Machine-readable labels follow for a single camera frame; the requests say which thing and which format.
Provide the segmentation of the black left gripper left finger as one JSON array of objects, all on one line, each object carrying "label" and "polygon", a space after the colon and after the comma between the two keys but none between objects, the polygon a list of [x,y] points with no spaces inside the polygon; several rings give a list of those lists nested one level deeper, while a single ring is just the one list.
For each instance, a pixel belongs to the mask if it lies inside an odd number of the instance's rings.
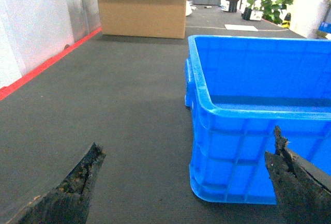
[{"label": "black left gripper left finger", "polygon": [[7,223],[86,223],[105,157],[103,147],[93,143],[57,187],[36,196]]}]

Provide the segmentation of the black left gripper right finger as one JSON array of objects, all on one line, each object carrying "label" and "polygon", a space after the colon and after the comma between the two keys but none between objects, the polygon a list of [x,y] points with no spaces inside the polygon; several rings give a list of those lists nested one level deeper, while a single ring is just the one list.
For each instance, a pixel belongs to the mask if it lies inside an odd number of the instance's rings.
[{"label": "black left gripper right finger", "polygon": [[330,223],[330,175],[288,148],[278,125],[275,152],[266,151],[265,167],[277,206],[286,223]]}]

